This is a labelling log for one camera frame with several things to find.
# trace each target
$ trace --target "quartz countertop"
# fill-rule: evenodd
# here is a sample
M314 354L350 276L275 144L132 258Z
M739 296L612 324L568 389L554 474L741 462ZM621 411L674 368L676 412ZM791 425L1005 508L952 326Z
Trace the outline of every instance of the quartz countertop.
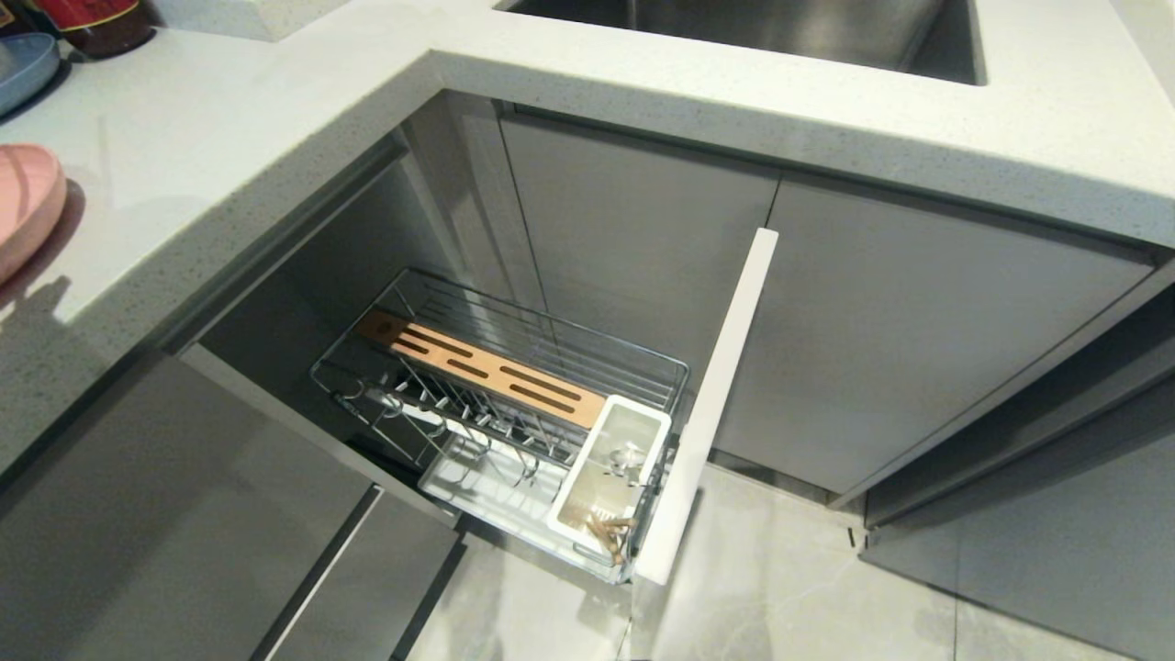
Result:
M0 124L0 142L54 149L81 193L0 289L0 467L446 88L1175 247L1175 109L1108 0L974 1L985 86L486 0L351 0L277 43L162 29L75 63Z

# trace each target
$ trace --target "stainless steel sink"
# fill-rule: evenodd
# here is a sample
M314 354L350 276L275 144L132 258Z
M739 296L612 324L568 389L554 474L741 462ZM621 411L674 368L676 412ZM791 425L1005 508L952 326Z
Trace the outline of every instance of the stainless steel sink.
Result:
M509 11L981 83L968 0L521 0Z

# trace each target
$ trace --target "gray tile floor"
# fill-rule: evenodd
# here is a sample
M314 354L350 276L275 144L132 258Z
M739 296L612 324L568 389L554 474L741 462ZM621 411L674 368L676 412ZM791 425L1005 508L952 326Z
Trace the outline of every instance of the gray tile floor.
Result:
M857 560L860 519L710 466L653 657L1114 661ZM478 530L409 661L623 656L627 586Z

